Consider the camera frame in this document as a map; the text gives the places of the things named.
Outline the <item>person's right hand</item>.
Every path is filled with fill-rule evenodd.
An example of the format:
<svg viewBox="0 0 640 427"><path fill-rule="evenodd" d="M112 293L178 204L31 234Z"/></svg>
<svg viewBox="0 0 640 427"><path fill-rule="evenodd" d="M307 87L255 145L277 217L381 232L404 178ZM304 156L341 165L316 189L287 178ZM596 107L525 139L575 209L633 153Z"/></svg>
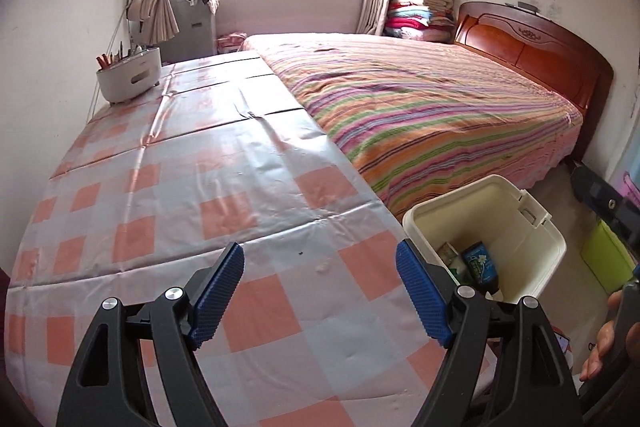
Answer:
<svg viewBox="0 0 640 427"><path fill-rule="evenodd" d="M598 332L596 345L592 348L588 359L582 365L579 375L580 381L589 381L596 377L603 367L605 355L614 345L614 322L606 322ZM626 351L631 362L639 364L640 358L640 324L636 323L629 329L626 337Z"/></svg>

